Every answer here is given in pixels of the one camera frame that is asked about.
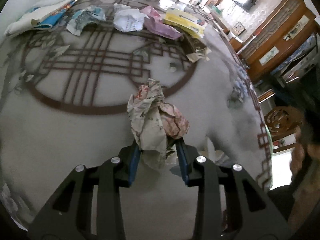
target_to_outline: picture frame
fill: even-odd
[[[238,22],[234,27],[233,27],[233,33],[237,36],[240,36],[243,32],[245,31],[244,26],[242,25],[241,22]]]

